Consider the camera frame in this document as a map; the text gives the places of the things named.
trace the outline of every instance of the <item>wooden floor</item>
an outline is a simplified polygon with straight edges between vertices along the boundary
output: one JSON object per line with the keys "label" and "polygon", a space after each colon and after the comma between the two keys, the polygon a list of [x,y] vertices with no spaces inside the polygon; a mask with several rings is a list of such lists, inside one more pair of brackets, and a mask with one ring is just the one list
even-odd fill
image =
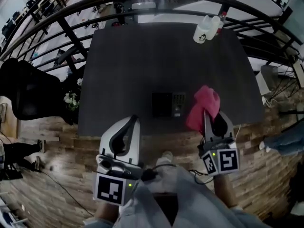
{"label": "wooden floor", "polygon": [[[294,109],[295,104],[304,99],[303,93],[291,99],[284,95],[265,108],[262,123],[243,125],[237,137],[240,149],[241,172],[231,174],[237,198],[245,211],[265,219],[269,212],[279,217],[287,212],[289,179],[295,174],[302,154],[281,157],[276,151],[265,153],[258,145],[264,135],[280,133],[295,122],[295,116],[279,118],[278,108]],[[39,133],[60,138],[59,142],[48,141],[46,153],[39,154],[44,162],[44,172],[61,183],[75,199],[89,212],[94,213],[96,204],[92,200],[92,171],[96,170],[95,157],[98,154],[100,138],[79,138],[77,126],[65,124],[61,118],[50,117],[22,122],[23,133]],[[197,145],[201,136],[194,132],[142,138],[141,159],[153,165],[163,151],[172,151],[175,162],[186,169],[203,170],[198,158]],[[11,209],[28,218],[30,227],[80,227],[90,215],[55,182],[43,173],[22,171],[24,178],[2,181],[0,191],[8,191],[3,196]]]}

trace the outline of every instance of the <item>shoe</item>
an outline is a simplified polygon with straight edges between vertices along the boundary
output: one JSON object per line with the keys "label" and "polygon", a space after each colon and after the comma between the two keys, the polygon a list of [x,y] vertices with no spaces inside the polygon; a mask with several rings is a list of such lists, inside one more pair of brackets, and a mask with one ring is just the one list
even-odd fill
{"label": "shoe", "polygon": [[265,146],[264,141],[262,141],[262,142],[260,143],[260,145],[258,146],[258,148],[259,148],[260,150],[264,149],[265,147],[266,147],[266,146]]}
{"label": "shoe", "polygon": [[36,169],[36,167],[37,167],[37,165],[36,165],[36,161],[34,161],[34,162],[32,163],[32,166],[33,166],[33,169],[35,170],[35,169]]}
{"label": "shoe", "polygon": [[36,161],[34,163],[35,163],[35,170],[38,171],[38,172],[41,172],[41,170],[40,170],[40,162],[41,162],[40,157],[36,156]]}
{"label": "shoe", "polygon": [[44,149],[45,141],[44,141],[44,140],[38,140],[38,141],[37,141],[37,144],[38,144],[39,147],[40,147],[40,151],[39,151],[39,152],[45,153],[45,149]]}
{"label": "shoe", "polygon": [[162,153],[162,157],[167,158],[170,162],[173,160],[173,154],[170,151],[165,151]]}

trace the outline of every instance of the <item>pink towel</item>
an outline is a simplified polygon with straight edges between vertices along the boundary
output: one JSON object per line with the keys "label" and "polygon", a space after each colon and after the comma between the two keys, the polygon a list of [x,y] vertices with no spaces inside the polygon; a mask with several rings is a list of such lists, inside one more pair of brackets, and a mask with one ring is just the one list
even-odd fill
{"label": "pink towel", "polygon": [[187,117],[186,126],[204,134],[204,111],[206,110],[214,121],[214,118],[219,113],[220,98],[213,89],[206,85],[195,93],[194,98],[197,103]]}

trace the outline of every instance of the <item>white sleeve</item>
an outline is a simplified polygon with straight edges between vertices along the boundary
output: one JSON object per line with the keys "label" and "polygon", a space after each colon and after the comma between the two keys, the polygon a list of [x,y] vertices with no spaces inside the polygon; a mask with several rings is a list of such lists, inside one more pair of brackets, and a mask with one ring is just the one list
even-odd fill
{"label": "white sleeve", "polygon": [[246,228],[271,228],[263,223],[257,216],[248,214],[240,207],[231,208],[232,212]]}

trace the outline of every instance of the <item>tabletop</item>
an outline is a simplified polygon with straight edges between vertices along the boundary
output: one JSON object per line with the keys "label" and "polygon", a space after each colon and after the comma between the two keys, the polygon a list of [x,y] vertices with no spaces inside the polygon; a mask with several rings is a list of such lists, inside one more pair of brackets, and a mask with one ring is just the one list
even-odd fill
{"label": "tabletop", "polygon": [[[247,55],[234,31],[211,41],[193,40],[195,24],[147,23],[97,30],[82,84],[78,134],[101,136],[112,124],[139,116],[143,134],[178,133],[208,85],[234,125],[261,121],[261,95]],[[155,118],[152,94],[182,92],[180,117]]]}

